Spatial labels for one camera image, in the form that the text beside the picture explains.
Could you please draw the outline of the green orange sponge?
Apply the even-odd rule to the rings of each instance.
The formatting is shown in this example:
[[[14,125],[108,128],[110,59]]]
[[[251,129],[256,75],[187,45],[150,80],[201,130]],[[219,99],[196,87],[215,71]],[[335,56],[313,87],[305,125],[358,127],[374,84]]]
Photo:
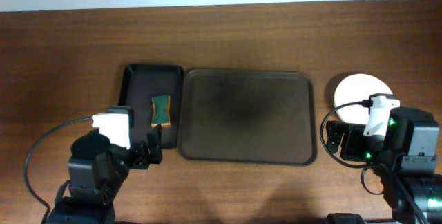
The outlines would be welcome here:
[[[160,125],[162,128],[171,126],[171,97],[169,95],[158,95],[152,97],[153,116],[151,126]]]

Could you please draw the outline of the white plate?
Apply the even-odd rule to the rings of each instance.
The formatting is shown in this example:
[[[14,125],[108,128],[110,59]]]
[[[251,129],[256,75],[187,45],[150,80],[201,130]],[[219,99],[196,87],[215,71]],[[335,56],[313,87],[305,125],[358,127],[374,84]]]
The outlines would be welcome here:
[[[338,83],[334,91],[334,106],[368,100],[369,96],[377,93],[393,94],[385,82],[373,75],[349,75]],[[360,105],[346,106],[336,113],[340,120],[346,123],[367,124],[369,120],[369,110]]]

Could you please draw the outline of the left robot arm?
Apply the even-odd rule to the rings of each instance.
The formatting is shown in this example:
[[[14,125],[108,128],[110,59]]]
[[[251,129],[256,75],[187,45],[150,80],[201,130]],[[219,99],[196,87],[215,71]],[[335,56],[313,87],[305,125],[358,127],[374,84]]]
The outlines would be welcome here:
[[[114,223],[113,201],[130,170],[147,170],[162,161],[164,118],[132,141],[133,118],[127,106],[91,116],[92,131],[71,145],[70,178],[59,188],[47,223]]]

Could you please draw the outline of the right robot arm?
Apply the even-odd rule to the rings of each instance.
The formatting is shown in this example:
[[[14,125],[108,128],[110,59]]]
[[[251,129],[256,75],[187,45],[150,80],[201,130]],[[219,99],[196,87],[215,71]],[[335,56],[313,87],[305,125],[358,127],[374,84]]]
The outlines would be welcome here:
[[[427,111],[393,108],[385,135],[364,135],[364,126],[330,120],[320,126],[325,151],[345,167],[380,177],[379,193],[392,209],[390,223],[440,223],[441,175],[436,172],[439,124]]]

